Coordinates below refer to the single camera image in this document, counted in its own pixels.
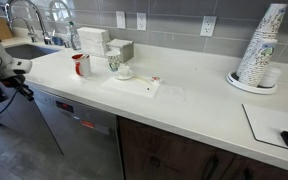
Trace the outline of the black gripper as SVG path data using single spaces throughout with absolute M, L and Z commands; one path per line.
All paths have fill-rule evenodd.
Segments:
M 23 75 L 13 76 L 11 78 L 11 84 L 28 101 L 34 100 L 34 92 L 25 84 L 25 77 Z

